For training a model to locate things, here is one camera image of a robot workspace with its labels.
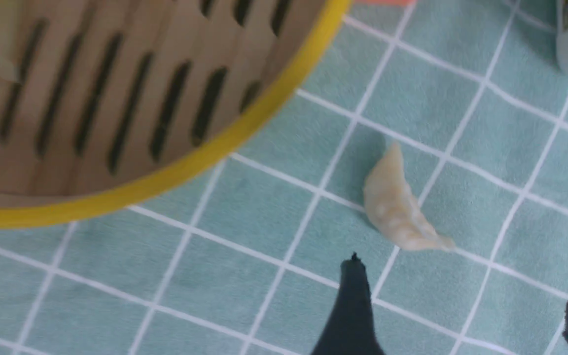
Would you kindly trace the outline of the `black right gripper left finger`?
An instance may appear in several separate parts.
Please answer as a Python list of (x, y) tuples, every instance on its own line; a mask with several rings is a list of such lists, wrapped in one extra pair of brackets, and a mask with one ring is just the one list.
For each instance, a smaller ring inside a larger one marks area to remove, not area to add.
[(314, 355), (383, 355), (377, 342), (366, 267), (356, 252), (341, 263), (336, 301)]

